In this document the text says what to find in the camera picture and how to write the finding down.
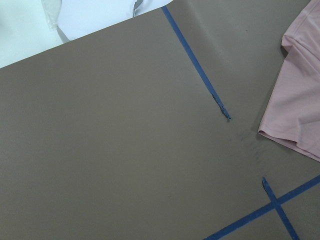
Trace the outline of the pink Snoopy t-shirt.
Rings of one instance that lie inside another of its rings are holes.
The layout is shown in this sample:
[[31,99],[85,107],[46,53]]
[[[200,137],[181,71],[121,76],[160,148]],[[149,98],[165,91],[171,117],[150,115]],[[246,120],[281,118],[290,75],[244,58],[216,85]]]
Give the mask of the pink Snoopy t-shirt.
[[310,1],[282,37],[287,51],[258,133],[320,160],[320,2]]

